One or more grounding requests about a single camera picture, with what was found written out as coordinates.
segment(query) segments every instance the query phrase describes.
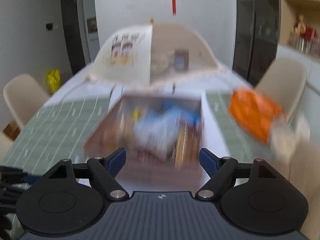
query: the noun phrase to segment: orange bag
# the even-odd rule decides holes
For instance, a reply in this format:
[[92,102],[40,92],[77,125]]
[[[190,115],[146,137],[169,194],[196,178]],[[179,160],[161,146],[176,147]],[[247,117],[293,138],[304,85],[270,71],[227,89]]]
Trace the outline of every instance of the orange bag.
[[283,116],[280,106],[255,90],[236,89],[231,96],[229,113],[237,123],[264,144],[274,118]]

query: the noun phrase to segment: white table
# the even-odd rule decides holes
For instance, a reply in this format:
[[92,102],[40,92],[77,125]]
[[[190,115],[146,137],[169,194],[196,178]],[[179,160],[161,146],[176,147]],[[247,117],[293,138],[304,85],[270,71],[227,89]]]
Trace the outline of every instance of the white table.
[[[222,63],[218,63],[219,66],[223,67],[225,71],[222,73],[217,73],[211,77],[200,77],[195,80],[189,80],[185,83],[180,83],[176,85],[175,95],[193,95],[199,96],[202,99],[202,110],[203,110],[203,120],[204,120],[204,129],[203,129],[203,144],[202,147],[206,147],[211,152],[215,153],[218,157],[228,156],[228,148],[224,141],[223,135],[220,132],[220,128],[215,120],[214,115],[212,114],[208,102],[206,100],[206,90],[211,91],[231,91],[238,86],[250,86],[244,79],[238,76],[236,73],[232,72],[229,68],[225,67]],[[59,91],[57,91],[46,103],[44,106],[53,105],[61,101],[67,100],[81,100],[90,97],[96,96],[108,96],[112,87],[106,82],[98,81],[92,83],[90,81],[85,81],[85,77],[88,73],[87,66],[82,71],[77,73],[72,77],[67,83],[65,83]],[[110,98],[109,109],[119,100],[121,97],[122,91],[131,91],[130,87],[116,86],[113,88],[113,92]],[[163,88],[162,94],[171,94],[172,87]],[[203,183],[208,180],[206,174],[203,176]],[[119,181],[120,184],[128,191],[129,194],[133,190],[170,190],[169,188],[152,188],[150,185],[143,185],[139,182],[132,184],[127,181]],[[87,184],[87,181],[82,180],[81,183]]]

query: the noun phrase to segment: refrigerator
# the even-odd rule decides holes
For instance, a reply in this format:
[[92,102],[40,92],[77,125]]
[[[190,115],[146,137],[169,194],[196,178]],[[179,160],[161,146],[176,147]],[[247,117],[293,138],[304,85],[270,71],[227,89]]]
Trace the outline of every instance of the refrigerator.
[[276,57],[280,0],[237,0],[233,70],[256,86]]

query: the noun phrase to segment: beige chair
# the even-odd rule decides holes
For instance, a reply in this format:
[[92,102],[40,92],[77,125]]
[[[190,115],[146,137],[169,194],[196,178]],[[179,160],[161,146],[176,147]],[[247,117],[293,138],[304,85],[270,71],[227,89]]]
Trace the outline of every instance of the beige chair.
[[0,132],[0,162],[3,161],[5,155],[12,146],[13,141],[7,137],[3,132]]
[[21,130],[49,99],[49,94],[29,74],[22,74],[12,79],[5,85],[3,94]]
[[277,58],[269,67],[256,89],[278,103],[291,122],[307,81],[307,71],[299,62]]
[[320,239],[320,148],[310,142],[298,144],[290,165],[289,181],[305,196],[309,213],[301,233],[310,240]]

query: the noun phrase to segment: doorway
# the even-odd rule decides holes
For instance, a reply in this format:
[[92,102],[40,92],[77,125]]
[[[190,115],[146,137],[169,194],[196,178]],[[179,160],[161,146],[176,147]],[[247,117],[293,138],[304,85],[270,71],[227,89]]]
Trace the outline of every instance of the doorway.
[[62,24],[73,75],[85,67],[77,1],[61,0]]

